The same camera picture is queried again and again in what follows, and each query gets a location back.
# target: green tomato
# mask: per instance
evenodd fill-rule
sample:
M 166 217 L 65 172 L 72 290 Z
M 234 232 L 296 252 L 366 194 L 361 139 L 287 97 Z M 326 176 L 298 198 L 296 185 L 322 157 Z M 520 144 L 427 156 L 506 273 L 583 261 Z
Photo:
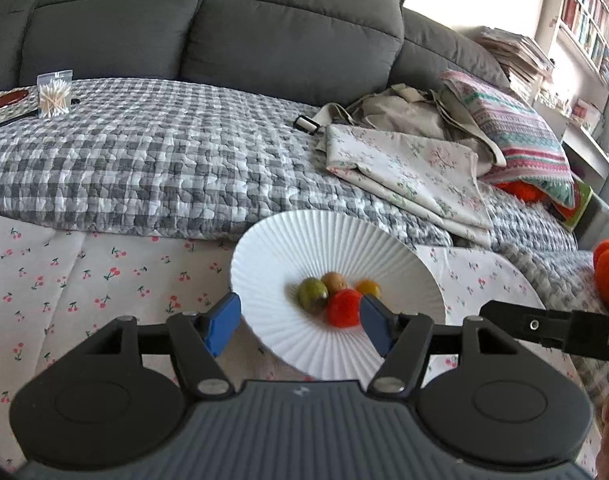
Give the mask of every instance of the green tomato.
M 326 285 L 318 278 L 302 280 L 298 287 L 298 301 L 309 314 L 319 314 L 325 309 L 329 291 Z

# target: silver bolt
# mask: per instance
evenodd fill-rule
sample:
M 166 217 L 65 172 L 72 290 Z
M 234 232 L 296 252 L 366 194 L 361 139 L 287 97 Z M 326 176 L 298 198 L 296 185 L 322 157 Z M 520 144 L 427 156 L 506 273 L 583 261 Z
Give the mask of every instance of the silver bolt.
M 198 391 L 204 395 L 222 395 L 229 391 L 229 383 L 224 379 L 205 379 L 198 383 Z
M 379 377 L 374 381 L 374 388 L 382 394 L 399 394 L 405 389 L 405 383 L 397 377 Z

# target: white plate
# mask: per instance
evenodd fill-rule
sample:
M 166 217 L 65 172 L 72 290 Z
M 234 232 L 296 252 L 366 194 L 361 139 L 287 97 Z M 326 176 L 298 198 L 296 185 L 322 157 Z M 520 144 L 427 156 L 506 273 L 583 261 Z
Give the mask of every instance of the white plate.
M 232 289 L 262 344 L 316 379 L 358 379 L 366 387 L 382 363 L 361 326 L 334 328 L 300 308 L 299 283 L 332 270 L 349 286 L 366 278 L 379 283 L 393 312 L 422 312 L 445 322 L 445 302 L 425 264 L 373 224 L 309 210 L 264 219 L 235 248 Z

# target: white logo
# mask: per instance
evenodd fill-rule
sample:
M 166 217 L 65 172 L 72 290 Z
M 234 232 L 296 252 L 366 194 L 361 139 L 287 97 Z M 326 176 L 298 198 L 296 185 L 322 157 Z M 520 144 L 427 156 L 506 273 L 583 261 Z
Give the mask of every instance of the white logo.
M 300 386 L 297 390 L 293 390 L 293 391 L 294 391 L 294 394 L 296 394 L 298 397 L 304 397 L 306 394 L 311 392 L 311 390 L 309 388 L 307 388 L 306 386 Z

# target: cherry print tablecloth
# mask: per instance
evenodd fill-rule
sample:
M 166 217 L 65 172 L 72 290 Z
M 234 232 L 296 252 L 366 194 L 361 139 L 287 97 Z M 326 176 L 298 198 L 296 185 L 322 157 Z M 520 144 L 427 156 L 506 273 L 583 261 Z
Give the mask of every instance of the cherry print tablecloth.
M 228 291 L 233 247 L 57 231 L 0 217 L 0 464 L 14 470 L 24 461 L 8 421 L 9 403 L 24 383 L 117 316 L 151 324 L 208 309 Z M 501 256 L 457 248 L 419 247 L 417 253 L 438 280 L 450 324 L 491 299 L 542 307 Z M 580 384 L 567 356 L 528 346 Z M 218 361 L 236 386 L 245 378 L 313 379 L 264 349 L 245 325 Z M 174 379 L 168 358 L 146 356 L 144 362 Z M 425 381 L 456 365 L 455 356 L 435 357 Z M 599 445 L 594 426 L 579 455 L 591 473 Z

